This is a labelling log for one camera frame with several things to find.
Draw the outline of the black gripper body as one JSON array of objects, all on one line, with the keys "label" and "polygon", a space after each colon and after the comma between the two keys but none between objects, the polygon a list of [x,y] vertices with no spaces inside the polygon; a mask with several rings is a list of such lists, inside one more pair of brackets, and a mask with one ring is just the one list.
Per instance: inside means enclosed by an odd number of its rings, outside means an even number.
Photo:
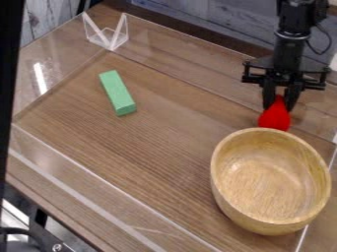
[{"label": "black gripper body", "polygon": [[265,79],[270,77],[280,87],[288,87],[292,83],[298,82],[302,83],[305,90],[324,91],[329,73],[328,66],[306,58],[301,60],[296,71],[278,70],[273,64],[273,57],[265,56],[243,62],[241,81],[264,86]]}]

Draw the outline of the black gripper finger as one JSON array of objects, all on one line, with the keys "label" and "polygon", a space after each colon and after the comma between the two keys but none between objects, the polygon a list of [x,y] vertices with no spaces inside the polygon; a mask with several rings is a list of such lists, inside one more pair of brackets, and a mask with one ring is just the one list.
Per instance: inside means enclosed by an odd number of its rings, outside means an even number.
[{"label": "black gripper finger", "polygon": [[285,104],[286,104],[288,111],[292,111],[294,109],[301,92],[302,92],[301,83],[294,83],[286,87]]},{"label": "black gripper finger", "polygon": [[268,109],[274,103],[277,88],[273,81],[266,80],[262,88],[264,108]]}]

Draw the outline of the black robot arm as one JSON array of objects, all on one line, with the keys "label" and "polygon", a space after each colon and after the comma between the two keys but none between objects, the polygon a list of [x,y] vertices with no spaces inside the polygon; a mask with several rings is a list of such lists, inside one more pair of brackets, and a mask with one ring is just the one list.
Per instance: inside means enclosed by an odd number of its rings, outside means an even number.
[{"label": "black robot arm", "polygon": [[325,90],[330,68],[324,64],[312,64],[302,54],[306,46],[316,54],[328,51],[325,48],[318,52],[309,43],[313,28],[326,34],[328,45],[332,45],[332,37],[320,25],[326,19],[328,8],[328,0],[277,0],[280,21],[273,54],[245,61],[241,78],[242,83],[255,84],[262,88],[265,109],[277,100],[277,87],[285,87],[288,111],[294,109],[305,90]]}]

